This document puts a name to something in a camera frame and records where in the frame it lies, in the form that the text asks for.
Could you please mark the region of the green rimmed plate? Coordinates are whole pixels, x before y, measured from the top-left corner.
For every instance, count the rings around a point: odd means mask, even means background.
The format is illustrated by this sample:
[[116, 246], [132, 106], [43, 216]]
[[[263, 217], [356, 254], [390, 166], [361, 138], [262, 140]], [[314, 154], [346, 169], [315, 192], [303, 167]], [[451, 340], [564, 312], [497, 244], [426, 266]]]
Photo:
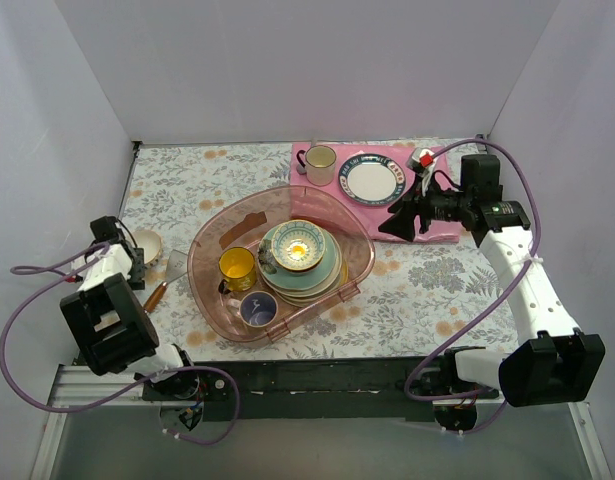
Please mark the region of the green rimmed plate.
[[272, 227], [260, 241], [256, 256], [267, 283], [290, 292], [325, 285], [340, 267], [339, 247], [332, 235], [304, 219]]

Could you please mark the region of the pink cream floral plate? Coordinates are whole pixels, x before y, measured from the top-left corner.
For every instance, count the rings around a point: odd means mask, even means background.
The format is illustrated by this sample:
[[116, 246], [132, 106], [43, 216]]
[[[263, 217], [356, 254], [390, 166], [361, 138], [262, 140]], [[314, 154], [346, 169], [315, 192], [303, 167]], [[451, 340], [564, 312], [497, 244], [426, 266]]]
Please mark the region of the pink cream floral plate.
[[343, 260], [338, 246], [328, 247], [324, 258], [318, 265], [317, 272], [305, 276], [275, 275], [275, 261], [264, 263], [259, 258], [258, 265], [262, 279], [274, 291], [296, 296], [309, 297], [322, 292], [329, 287], [337, 278]]

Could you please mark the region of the teal yellow patterned bowl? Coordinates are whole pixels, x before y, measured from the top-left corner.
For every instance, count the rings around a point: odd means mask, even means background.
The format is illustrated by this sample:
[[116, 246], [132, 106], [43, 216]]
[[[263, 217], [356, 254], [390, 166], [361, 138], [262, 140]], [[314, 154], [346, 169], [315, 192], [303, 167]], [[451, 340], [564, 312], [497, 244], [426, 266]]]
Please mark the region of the teal yellow patterned bowl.
[[325, 250], [324, 232], [307, 220], [284, 222], [277, 226], [271, 238], [271, 254], [288, 271], [312, 269], [322, 260]]

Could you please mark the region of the pink transparent plastic bin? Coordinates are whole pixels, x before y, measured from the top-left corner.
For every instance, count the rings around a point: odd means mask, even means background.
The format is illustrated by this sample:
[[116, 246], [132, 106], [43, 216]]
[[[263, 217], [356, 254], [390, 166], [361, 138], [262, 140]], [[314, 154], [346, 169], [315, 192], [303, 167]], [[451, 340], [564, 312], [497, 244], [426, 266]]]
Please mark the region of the pink transparent plastic bin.
[[218, 286], [221, 254], [231, 247], [244, 247], [256, 253], [260, 241], [272, 228], [293, 218], [290, 216], [292, 186], [276, 187], [250, 195], [212, 217], [192, 240], [188, 255], [188, 278], [198, 309], [209, 326], [223, 338], [248, 346], [273, 343], [319, 314], [356, 296], [360, 283], [375, 263], [375, 248], [364, 228], [327, 228], [341, 247], [348, 266], [348, 280], [340, 288], [302, 308], [278, 300], [279, 314], [267, 327], [246, 326], [226, 306], [229, 294], [222, 295]]

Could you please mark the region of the yellow mug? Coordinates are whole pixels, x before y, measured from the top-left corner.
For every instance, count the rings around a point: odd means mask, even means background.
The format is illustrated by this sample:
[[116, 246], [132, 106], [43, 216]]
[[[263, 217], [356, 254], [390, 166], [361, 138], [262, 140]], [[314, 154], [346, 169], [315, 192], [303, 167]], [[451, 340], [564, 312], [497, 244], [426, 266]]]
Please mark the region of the yellow mug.
[[218, 291], [222, 295], [232, 292], [245, 292], [257, 280], [256, 262], [253, 253], [244, 247], [225, 250], [219, 259], [222, 280]]

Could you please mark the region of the cream yellow floral plate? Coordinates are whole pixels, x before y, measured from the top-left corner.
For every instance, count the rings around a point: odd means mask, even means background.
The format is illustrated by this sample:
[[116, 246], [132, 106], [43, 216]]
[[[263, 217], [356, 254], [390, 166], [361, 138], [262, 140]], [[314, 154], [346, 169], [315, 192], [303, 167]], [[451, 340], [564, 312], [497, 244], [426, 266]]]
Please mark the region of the cream yellow floral plate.
[[320, 298], [322, 298], [323, 296], [333, 292], [334, 290], [340, 288], [344, 283], [346, 283], [348, 280], [348, 266], [346, 262], [342, 263], [340, 272], [336, 278], [336, 280], [326, 289], [324, 289], [322, 292], [317, 293], [315, 295], [309, 296], [309, 297], [296, 297], [296, 296], [290, 296], [290, 295], [286, 295], [283, 293], [280, 293], [279, 291], [277, 291], [278, 296], [285, 301], [286, 303], [289, 303], [291, 305], [294, 306], [298, 306], [298, 307], [304, 307], [307, 306], [313, 302], [316, 302], [317, 300], [319, 300]]

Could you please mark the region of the pink mug purple inside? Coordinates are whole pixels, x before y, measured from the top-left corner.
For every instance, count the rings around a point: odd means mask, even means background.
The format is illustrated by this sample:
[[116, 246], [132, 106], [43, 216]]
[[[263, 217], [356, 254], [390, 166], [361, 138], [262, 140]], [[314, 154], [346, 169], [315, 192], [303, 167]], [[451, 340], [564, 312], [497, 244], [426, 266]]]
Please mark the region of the pink mug purple inside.
[[278, 314], [276, 299], [264, 291], [252, 292], [242, 299], [229, 299], [227, 307], [248, 327], [267, 327]]

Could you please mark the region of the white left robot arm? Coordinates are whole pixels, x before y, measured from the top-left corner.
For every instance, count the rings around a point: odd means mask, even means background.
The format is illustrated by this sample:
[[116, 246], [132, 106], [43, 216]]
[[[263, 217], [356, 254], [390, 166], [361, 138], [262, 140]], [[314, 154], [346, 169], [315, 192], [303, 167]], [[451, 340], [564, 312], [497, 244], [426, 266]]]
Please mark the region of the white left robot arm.
[[199, 394], [200, 377], [190, 369], [189, 356], [174, 344], [164, 344], [135, 295], [145, 288], [144, 250], [125, 235], [122, 223], [103, 216], [90, 223], [93, 245], [76, 266], [93, 265], [79, 276], [77, 291], [60, 302], [61, 312], [87, 366], [96, 375], [131, 373], [160, 394], [187, 400]]

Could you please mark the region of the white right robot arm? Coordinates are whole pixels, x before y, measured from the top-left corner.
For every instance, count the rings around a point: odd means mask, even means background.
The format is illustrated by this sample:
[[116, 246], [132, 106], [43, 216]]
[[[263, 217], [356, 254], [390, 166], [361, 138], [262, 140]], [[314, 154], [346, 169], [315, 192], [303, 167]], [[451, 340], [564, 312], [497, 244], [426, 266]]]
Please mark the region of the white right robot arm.
[[515, 322], [518, 347], [500, 353], [449, 345], [410, 374], [404, 390], [427, 400], [465, 398], [498, 390], [513, 407], [586, 399], [605, 356], [597, 334], [585, 334], [556, 294], [535, 255], [538, 224], [522, 205], [503, 197], [500, 161], [490, 154], [461, 159], [459, 182], [444, 189], [430, 151], [413, 154], [409, 190], [389, 209], [382, 231], [405, 240], [436, 220], [458, 222], [472, 234], [496, 273]]

